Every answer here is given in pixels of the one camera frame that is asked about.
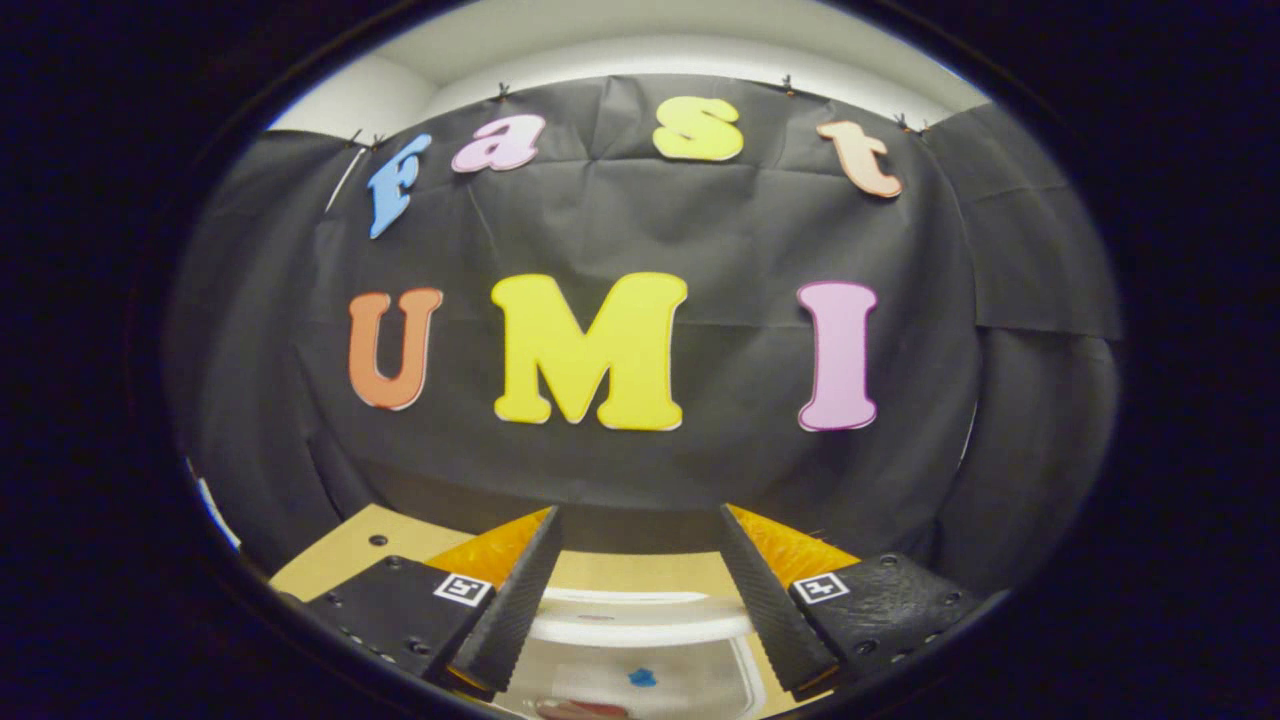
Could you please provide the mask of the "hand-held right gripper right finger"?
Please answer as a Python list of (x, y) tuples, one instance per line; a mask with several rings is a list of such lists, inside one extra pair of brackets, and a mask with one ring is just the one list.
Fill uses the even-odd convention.
[(860, 559), (731, 503), (719, 521), (719, 555), (796, 701), (876, 683), (986, 611), (984, 594), (904, 553)]

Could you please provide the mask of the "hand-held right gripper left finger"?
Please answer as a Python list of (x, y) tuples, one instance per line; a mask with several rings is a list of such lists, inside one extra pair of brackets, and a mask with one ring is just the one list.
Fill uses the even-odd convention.
[(389, 553), (302, 606), (411, 676), (494, 696), (509, 687), (562, 547), (550, 506), (426, 561)]

